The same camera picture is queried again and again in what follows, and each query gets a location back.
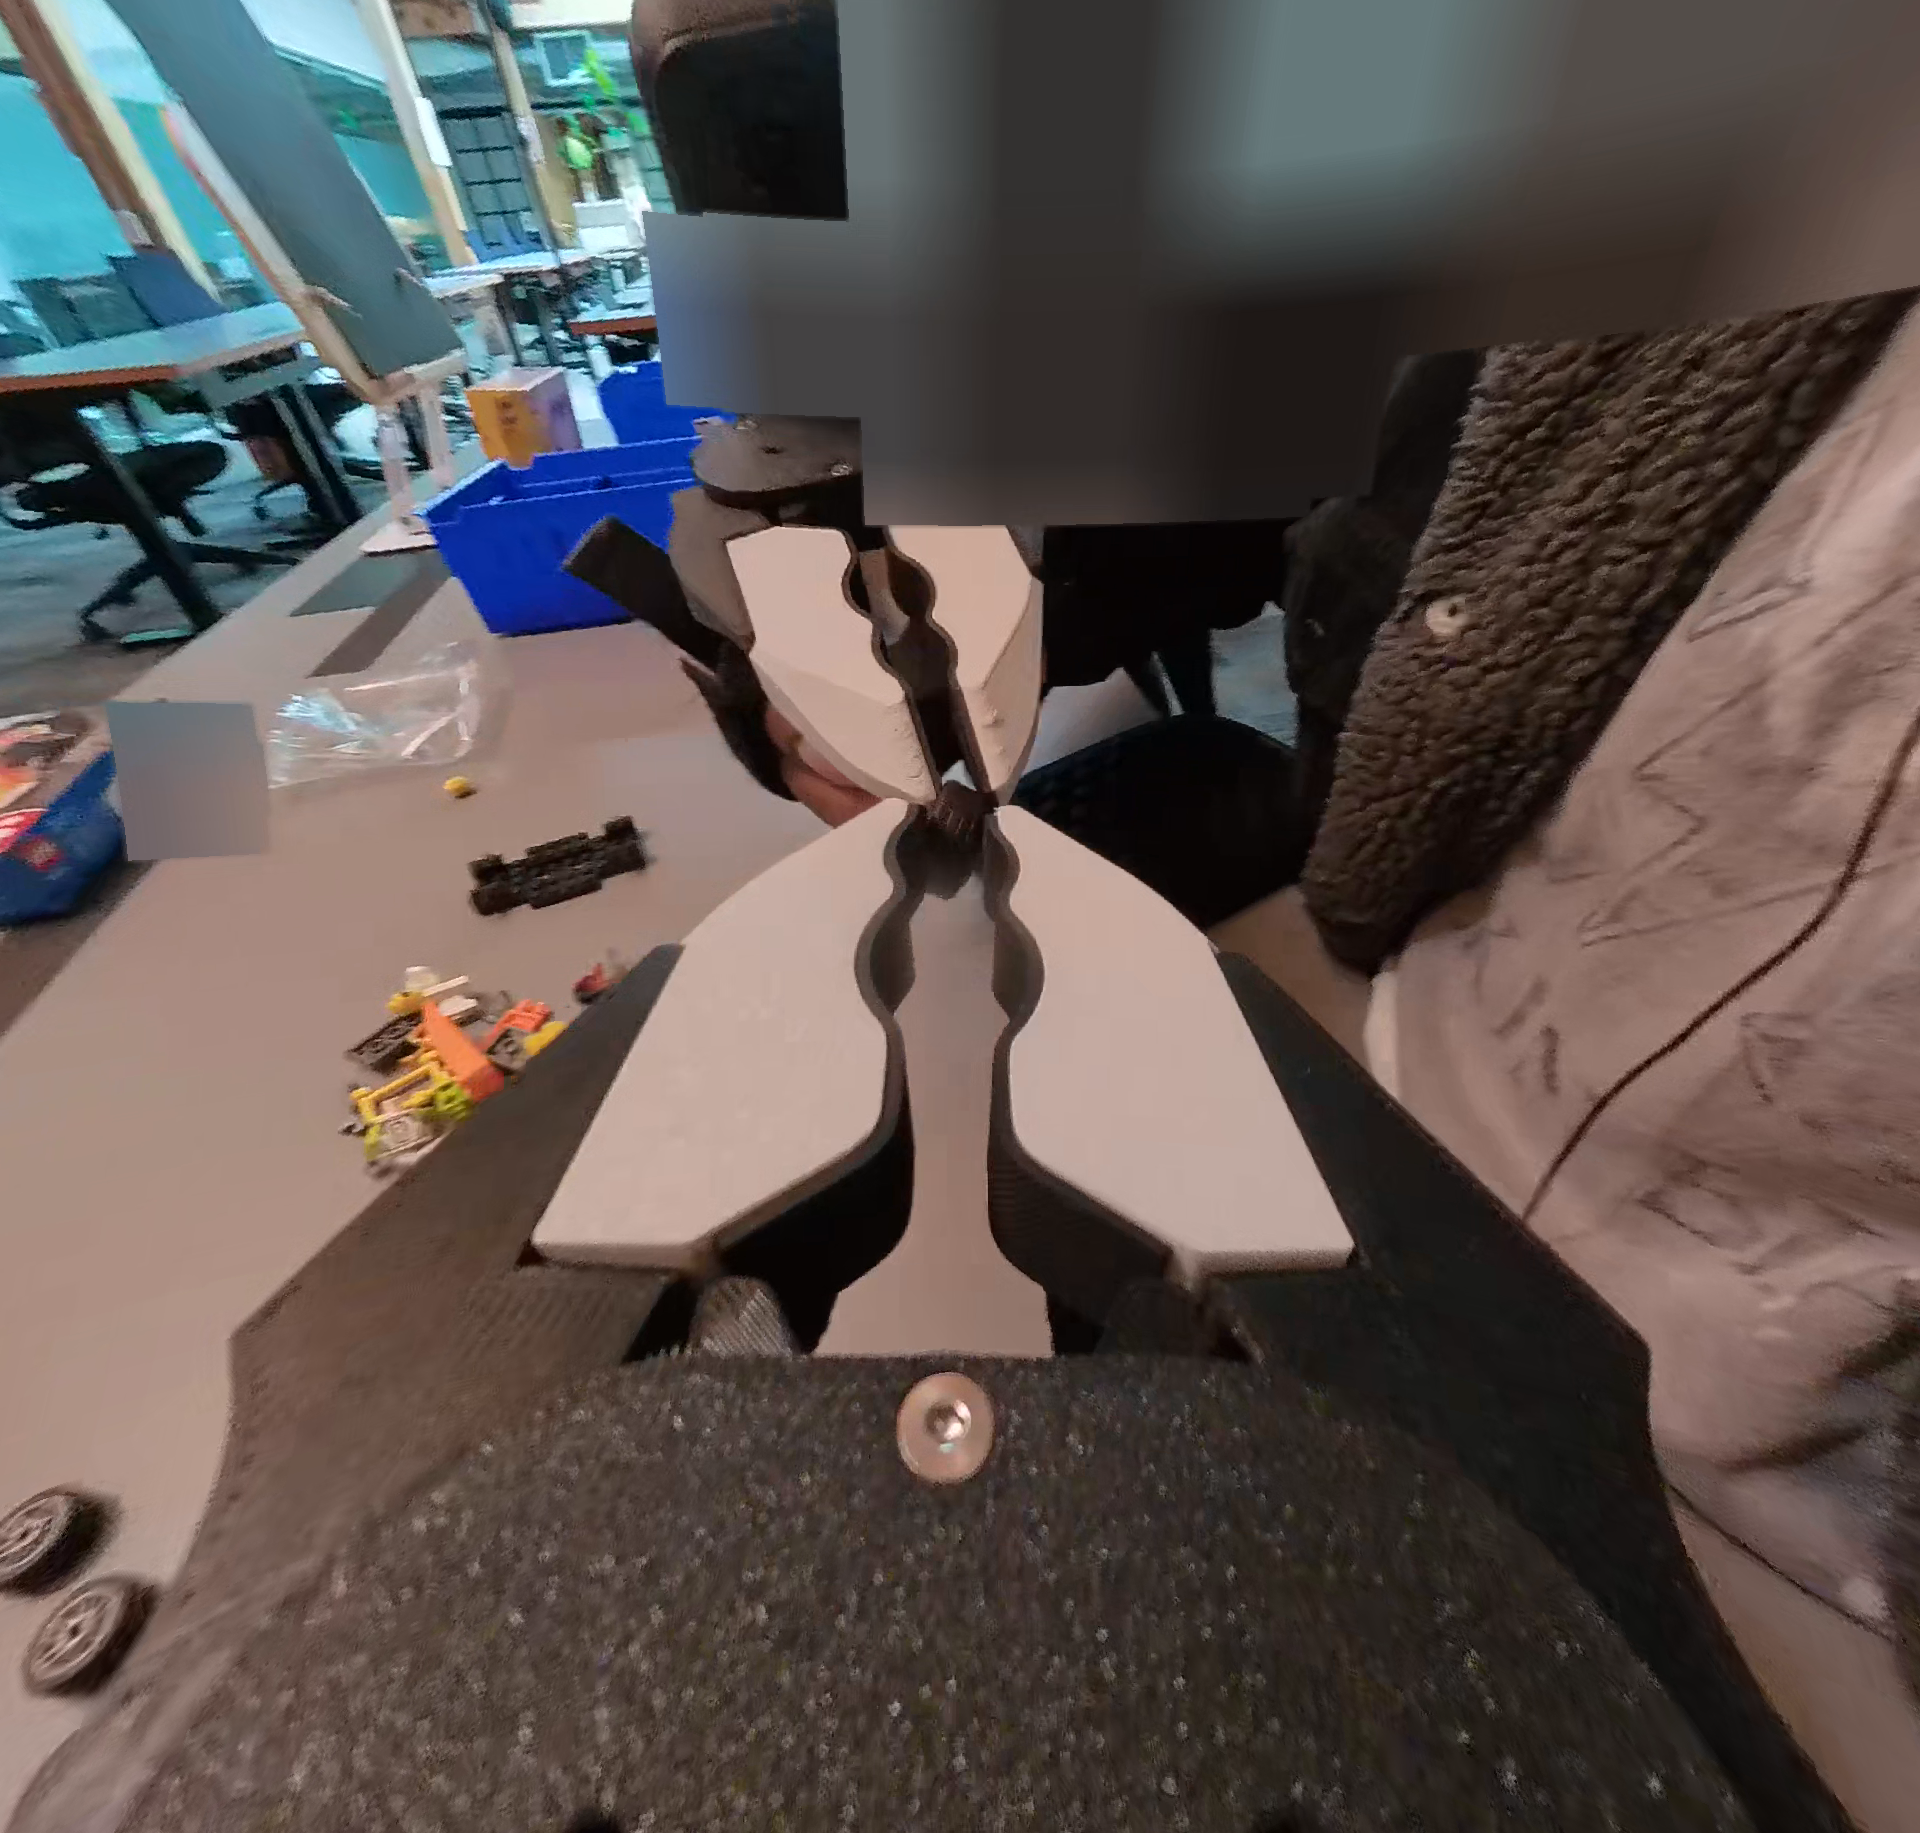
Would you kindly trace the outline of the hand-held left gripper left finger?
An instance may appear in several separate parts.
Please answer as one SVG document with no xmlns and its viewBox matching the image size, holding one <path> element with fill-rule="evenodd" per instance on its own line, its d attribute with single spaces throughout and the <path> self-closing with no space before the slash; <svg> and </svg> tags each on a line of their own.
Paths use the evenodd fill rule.
<svg viewBox="0 0 1920 1833">
<path fill-rule="evenodd" d="M 792 1334 L 901 1243 L 915 1133 L 910 806 L 792 851 L 685 935 L 535 1223 L 552 1265 L 766 1281 Z"/>
</svg>

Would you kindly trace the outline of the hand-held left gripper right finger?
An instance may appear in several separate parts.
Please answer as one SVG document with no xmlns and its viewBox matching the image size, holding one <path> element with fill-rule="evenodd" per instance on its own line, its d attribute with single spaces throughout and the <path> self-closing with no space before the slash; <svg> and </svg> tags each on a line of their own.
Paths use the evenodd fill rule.
<svg viewBox="0 0 1920 1833">
<path fill-rule="evenodd" d="M 1005 806 L 991 819 L 991 1231 L 1057 1334 L 1136 1289 L 1345 1268 L 1357 1250 L 1213 941 Z"/>
</svg>

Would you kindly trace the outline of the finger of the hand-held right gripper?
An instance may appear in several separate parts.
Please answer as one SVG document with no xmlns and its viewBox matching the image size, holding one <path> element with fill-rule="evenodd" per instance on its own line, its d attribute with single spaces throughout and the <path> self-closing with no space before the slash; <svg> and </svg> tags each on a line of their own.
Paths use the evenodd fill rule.
<svg viewBox="0 0 1920 1833">
<path fill-rule="evenodd" d="M 1044 589 L 1012 529 L 903 529 L 930 586 L 925 624 L 947 653 L 947 715 L 976 791 L 1008 800 L 1044 697 Z"/>
<path fill-rule="evenodd" d="M 731 542 L 750 621 L 750 665 L 814 772 L 876 797 L 930 806 L 945 782 L 968 782 L 952 699 L 952 641 L 941 595 L 955 567 L 898 533 L 879 574 L 904 588 L 908 662 L 901 676 L 881 628 L 856 603 L 857 551 L 840 529 L 755 529 Z"/>
</svg>

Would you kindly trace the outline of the orange white lego nose piece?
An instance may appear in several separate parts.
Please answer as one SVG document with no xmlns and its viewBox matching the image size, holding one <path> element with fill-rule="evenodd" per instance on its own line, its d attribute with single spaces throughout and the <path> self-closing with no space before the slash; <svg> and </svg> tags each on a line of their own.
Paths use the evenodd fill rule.
<svg viewBox="0 0 1920 1833">
<path fill-rule="evenodd" d="M 433 1002 L 425 1002 L 416 1014 L 413 1043 L 421 1058 L 459 1086 L 469 1101 L 489 1100 L 506 1084 L 493 1056 Z"/>
</svg>

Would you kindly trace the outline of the orange lego race car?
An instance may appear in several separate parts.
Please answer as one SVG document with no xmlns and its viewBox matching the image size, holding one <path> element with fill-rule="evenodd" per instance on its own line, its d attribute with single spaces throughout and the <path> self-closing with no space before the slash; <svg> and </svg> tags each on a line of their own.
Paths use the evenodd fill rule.
<svg viewBox="0 0 1920 1833">
<path fill-rule="evenodd" d="M 613 876 L 651 862 L 637 821 L 618 815 L 595 831 L 538 843 L 514 858 L 482 856 L 468 863 L 468 903 L 480 917 L 514 909 L 550 909 L 601 891 Z"/>
</svg>

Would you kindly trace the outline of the yellow lego hand truck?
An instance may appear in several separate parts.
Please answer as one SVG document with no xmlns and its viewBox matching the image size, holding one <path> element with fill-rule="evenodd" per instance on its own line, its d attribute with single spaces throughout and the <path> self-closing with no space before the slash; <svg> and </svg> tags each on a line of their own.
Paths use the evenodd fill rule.
<svg viewBox="0 0 1920 1833">
<path fill-rule="evenodd" d="M 362 1086 L 351 1101 L 353 1116 L 346 1133 L 361 1140 L 362 1162 L 375 1174 L 392 1174 L 433 1151 L 473 1110 L 472 1094 L 431 1067 Z"/>
</svg>

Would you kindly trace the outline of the black lego wheel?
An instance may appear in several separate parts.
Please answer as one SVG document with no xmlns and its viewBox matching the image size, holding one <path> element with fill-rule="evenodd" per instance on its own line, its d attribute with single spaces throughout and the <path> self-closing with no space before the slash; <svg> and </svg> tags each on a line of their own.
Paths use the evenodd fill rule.
<svg viewBox="0 0 1920 1833">
<path fill-rule="evenodd" d="M 156 1606 L 153 1580 L 102 1574 L 63 1592 L 31 1638 L 21 1661 L 34 1697 L 98 1692 L 127 1661 Z"/>
<path fill-rule="evenodd" d="M 98 1550 L 111 1506 L 91 1489 L 38 1489 L 2 1512 L 2 1594 L 31 1599 L 51 1590 Z"/>
</svg>

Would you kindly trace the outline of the person's right forearm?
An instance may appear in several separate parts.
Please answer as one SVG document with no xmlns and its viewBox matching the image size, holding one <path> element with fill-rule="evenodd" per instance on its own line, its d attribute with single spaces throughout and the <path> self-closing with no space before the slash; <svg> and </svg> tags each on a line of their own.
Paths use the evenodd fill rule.
<svg viewBox="0 0 1920 1833">
<path fill-rule="evenodd" d="M 1013 796 L 1202 929 L 1292 886 L 1318 812 L 1299 747 L 1223 715 L 1213 635 L 1280 603 L 1291 520 L 1016 525 L 1044 588 L 1044 684 L 1123 674 L 1156 715 Z"/>
</svg>

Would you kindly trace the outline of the blue lego box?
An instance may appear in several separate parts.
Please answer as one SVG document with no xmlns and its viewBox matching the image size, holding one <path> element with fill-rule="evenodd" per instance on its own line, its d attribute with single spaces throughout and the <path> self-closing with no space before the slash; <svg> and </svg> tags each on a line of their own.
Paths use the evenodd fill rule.
<svg viewBox="0 0 1920 1833">
<path fill-rule="evenodd" d="M 2 929 L 58 920 L 122 860 L 102 706 L 2 717 Z"/>
</svg>

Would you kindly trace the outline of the person's right hand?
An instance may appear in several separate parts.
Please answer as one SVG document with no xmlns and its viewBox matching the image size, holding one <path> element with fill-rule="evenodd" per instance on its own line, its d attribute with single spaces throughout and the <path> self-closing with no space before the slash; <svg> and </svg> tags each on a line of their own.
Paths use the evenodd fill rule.
<svg viewBox="0 0 1920 1833">
<path fill-rule="evenodd" d="M 774 747 L 783 789 L 806 812 L 830 827 L 840 827 L 876 806 L 876 793 L 850 781 L 832 766 L 781 707 L 769 704 L 763 715 L 766 736 Z"/>
</svg>

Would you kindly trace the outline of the long wooden desk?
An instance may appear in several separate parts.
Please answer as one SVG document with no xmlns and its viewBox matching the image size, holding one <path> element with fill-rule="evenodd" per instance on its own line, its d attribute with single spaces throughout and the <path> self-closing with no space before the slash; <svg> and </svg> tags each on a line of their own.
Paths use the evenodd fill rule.
<svg viewBox="0 0 1920 1833">
<path fill-rule="evenodd" d="M 532 309 L 540 358 L 550 366 L 587 362 L 597 338 L 655 341 L 654 285 L 637 246 L 607 253 L 563 246 L 429 269 L 421 282 L 446 305 L 480 299 L 496 312 L 514 365 L 527 354 L 516 309 Z"/>
</svg>

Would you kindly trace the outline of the small yellow box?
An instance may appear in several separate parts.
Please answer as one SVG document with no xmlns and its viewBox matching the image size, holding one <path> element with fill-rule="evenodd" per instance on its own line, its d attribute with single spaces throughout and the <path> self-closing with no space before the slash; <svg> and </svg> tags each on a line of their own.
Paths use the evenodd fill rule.
<svg viewBox="0 0 1920 1833">
<path fill-rule="evenodd" d="M 544 455 L 583 448 L 563 366 L 513 366 L 466 386 L 468 416 L 489 461 L 527 470 Z"/>
</svg>

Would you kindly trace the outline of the clear plastic bag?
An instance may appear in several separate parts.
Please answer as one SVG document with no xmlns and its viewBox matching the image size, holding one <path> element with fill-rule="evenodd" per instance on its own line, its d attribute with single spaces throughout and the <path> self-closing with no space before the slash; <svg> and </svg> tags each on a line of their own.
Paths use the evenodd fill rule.
<svg viewBox="0 0 1920 1833">
<path fill-rule="evenodd" d="M 473 753 L 489 709 L 489 676 L 469 645 L 441 645 L 370 678 L 306 682 L 270 717 L 270 789 L 402 768 L 446 774 Z"/>
</svg>

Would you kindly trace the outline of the person's pale printed shirt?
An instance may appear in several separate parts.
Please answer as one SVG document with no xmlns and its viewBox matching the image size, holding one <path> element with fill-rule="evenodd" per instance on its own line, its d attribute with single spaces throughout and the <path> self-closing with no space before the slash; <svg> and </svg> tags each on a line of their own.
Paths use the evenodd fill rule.
<svg viewBox="0 0 1920 1833">
<path fill-rule="evenodd" d="M 1667 1489 L 1915 1714 L 1918 334 L 1377 981 L 1404 1107 L 1644 1339 Z"/>
</svg>

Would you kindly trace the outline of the black office chair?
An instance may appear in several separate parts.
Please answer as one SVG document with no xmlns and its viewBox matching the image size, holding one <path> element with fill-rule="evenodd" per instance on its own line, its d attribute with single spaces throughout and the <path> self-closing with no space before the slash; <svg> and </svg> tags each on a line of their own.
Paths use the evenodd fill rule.
<svg viewBox="0 0 1920 1833">
<path fill-rule="evenodd" d="M 140 560 L 91 598 L 78 625 L 91 645 L 180 645 L 214 625 L 222 609 L 213 600 L 198 567 L 226 565 L 233 572 L 277 572 L 301 564 L 301 553 L 247 548 L 207 541 L 190 518 L 190 496 L 211 472 L 211 448 L 140 448 L 114 456 L 76 413 L 42 434 L 4 432 L 2 486 L 4 523 L 19 532 L 87 525 L 130 536 Z M 177 606 L 174 624 L 120 630 L 108 613 L 130 606 L 148 583 Z"/>
</svg>

